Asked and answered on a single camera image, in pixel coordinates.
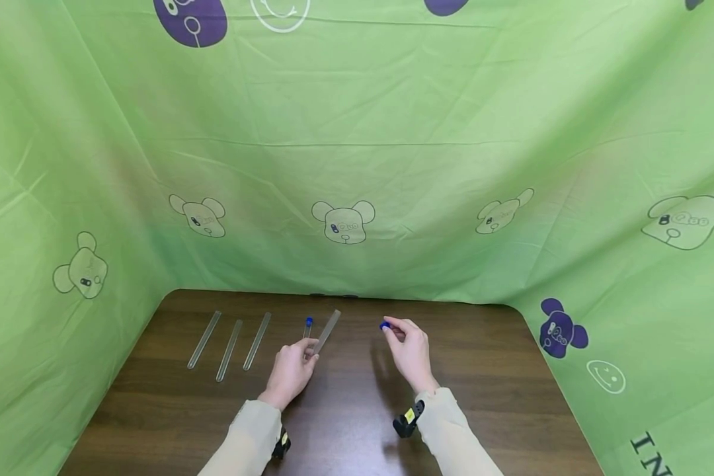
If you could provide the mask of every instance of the hand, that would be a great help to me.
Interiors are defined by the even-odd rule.
[[[409,319],[384,316],[383,320],[391,325],[391,329],[383,328],[383,335],[391,347],[394,364],[407,383],[413,387],[416,395],[423,391],[436,391],[439,384],[431,373],[428,335]]]
[[[320,358],[312,355],[309,346],[314,344],[317,344],[317,339],[302,339],[292,346],[283,346],[275,355],[267,390],[258,399],[279,411],[285,410],[312,378],[314,365]]]

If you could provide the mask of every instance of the test tube with blue cap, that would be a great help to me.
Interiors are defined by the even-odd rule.
[[[307,321],[305,321],[305,334],[303,334],[305,339],[310,337],[310,334],[312,334],[312,322],[312,316],[308,316]]]

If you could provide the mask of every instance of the brown table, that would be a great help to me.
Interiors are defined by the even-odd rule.
[[[432,476],[420,436],[399,440],[391,421],[413,402],[378,325],[407,317],[431,341],[434,373],[506,476],[600,476],[582,432],[523,318],[504,306],[235,292],[175,291],[146,327],[62,475],[191,476],[217,449],[243,401],[264,389],[276,352],[317,337],[343,314],[312,380],[283,416],[293,446],[265,475]],[[222,311],[195,370],[187,362],[212,313]],[[250,371],[242,369],[265,311],[272,320]],[[215,376],[243,320],[225,381]]]

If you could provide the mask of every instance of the sleeve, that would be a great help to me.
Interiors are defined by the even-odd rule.
[[[262,401],[247,401],[227,437],[198,476],[260,476],[278,442],[280,411]]]
[[[468,427],[450,389],[439,389],[433,395],[423,392],[418,400],[426,405],[418,429],[444,476],[502,476]]]

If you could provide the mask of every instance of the green cloth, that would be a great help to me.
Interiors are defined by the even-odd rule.
[[[0,475],[176,288],[513,305],[607,475],[714,475],[698,3],[0,0]]]

